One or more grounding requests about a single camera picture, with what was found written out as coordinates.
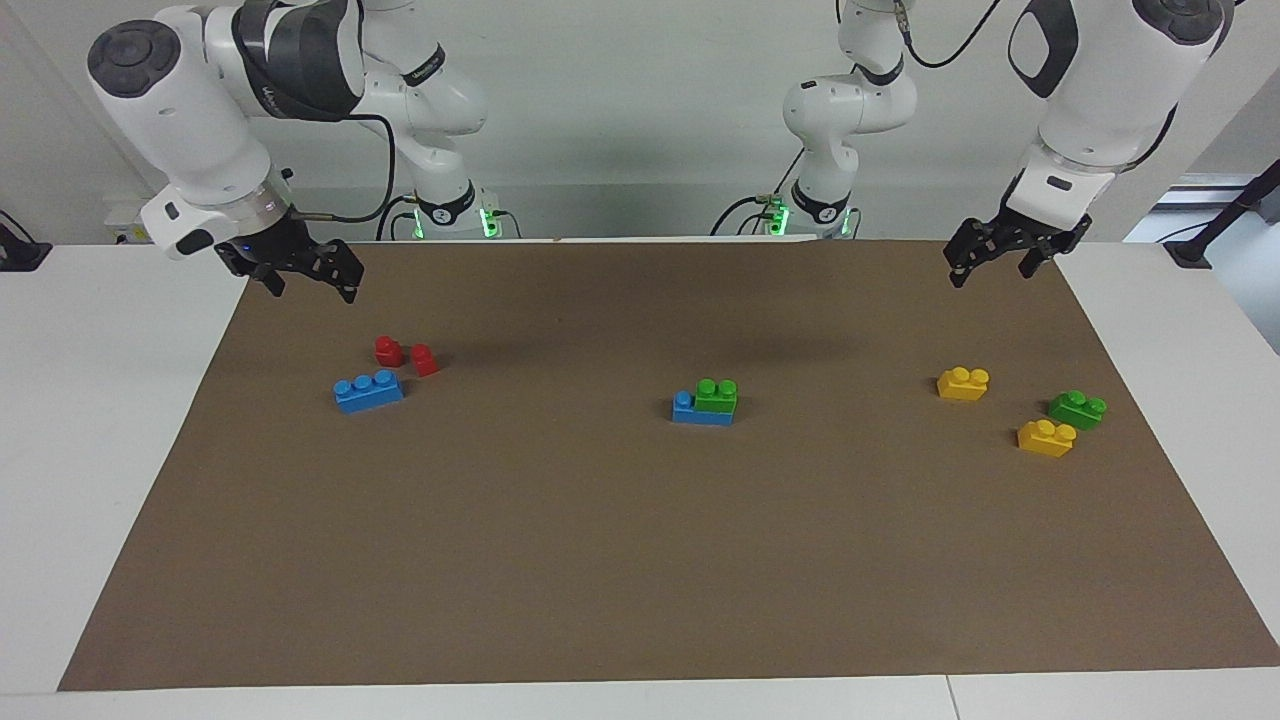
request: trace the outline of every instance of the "green lego brick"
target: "green lego brick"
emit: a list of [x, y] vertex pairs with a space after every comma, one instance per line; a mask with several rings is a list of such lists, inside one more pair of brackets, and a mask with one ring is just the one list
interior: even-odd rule
[[732, 413], [737, 410], [737, 383], [721, 380], [717, 384], [710, 378], [698, 380], [694, 410], [699, 413]]
[[1102, 421], [1107, 404], [1101, 397], [1085, 397], [1078, 389], [1064, 392], [1048, 405], [1048, 416], [1080, 430], [1092, 430]]

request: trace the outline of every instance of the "black stand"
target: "black stand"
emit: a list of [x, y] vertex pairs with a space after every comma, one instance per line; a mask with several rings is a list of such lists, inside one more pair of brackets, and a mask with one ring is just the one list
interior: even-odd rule
[[1248, 213], [1277, 187], [1280, 187], [1280, 160], [1272, 163], [1261, 176], [1244, 186], [1240, 196], [1219, 213], [1199, 234], [1184, 242], [1166, 242], [1165, 250], [1169, 251], [1169, 256], [1174, 259], [1174, 263], [1179, 268], [1194, 270], [1212, 269], [1213, 265], [1210, 265], [1208, 260], [1204, 259], [1204, 251], [1208, 250], [1210, 243], [1217, 240], [1226, 228], [1231, 227], [1231, 223], [1240, 219], [1240, 215]]
[[0, 249], [4, 250], [4, 259], [0, 260], [0, 273], [29, 273], [40, 266], [54, 249], [47, 242], [26, 242], [18, 240], [9, 228], [0, 224]]

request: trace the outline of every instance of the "lego brick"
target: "lego brick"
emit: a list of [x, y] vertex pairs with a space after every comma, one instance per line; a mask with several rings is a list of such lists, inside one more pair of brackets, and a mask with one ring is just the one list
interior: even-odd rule
[[374, 359], [383, 368], [399, 368], [404, 364], [404, 348], [388, 336], [374, 341]]
[[1048, 416], [1059, 423], [1066, 423], [1078, 430], [1092, 430], [1107, 414], [1107, 404], [1101, 397], [1087, 397], [1073, 389], [1064, 392], [1048, 404]]
[[1055, 425], [1050, 420], [1032, 420], [1018, 430], [1018, 447], [1050, 457], [1061, 457], [1075, 447], [1076, 437], [1076, 430], [1071, 425]]
[[721, 380], [717, 383], [710, 378], [698, 380], [694, 410], [699, 413], [728, 413], [732, 415], [737, 410], [737, 383], [733, 380]]
[[733, 424], [732, 413], [707, 413], [694, 409], [694, 396], [689, 391], [680, 391], [671, 401], [671, 421], [686, 425], [722, 425]]
[[360, 375], [355, 380], [338, 380], [333, 386], [333, 398], [338, 409], [349, 415], [404, 400], [404, 391], [396, 373], [378, 370], [371, 378]]
[[422, 343], [417, 343], [410, 350], [410, 357], [413, 360], [413, 369], [417, 370], [420, 378], [440, 372], [440, 365], [435, 361], [435, 355], [431, 355], [431, 348]]
[[987, 395], [991, 374], [983, 369], [951, 368], [938, 378], [938, 396], [947, 400], [974, 401]]

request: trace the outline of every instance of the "power outlet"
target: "power outlet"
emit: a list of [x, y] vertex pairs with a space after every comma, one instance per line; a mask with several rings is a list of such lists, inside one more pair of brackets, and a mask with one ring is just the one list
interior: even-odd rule
[[115, 202], [106, 213], [102, 224], [115, 245], [150, 243], [151, 236], [142, 225], [142, 202]]

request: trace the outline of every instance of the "green led light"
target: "green led light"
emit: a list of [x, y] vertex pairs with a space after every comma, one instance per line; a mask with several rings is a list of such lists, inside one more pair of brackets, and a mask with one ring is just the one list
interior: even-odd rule
[[502, 234], [502, 224], [494, 218], [493, 213], [480, 209], [480, 224], [484, 227], [485, 238], [498, 237]]
[[778, 201], [777, 208], [773, 210], [773, 219], [769, 222], [769, 234], [786, 234], [790, 220], [791, 208]]

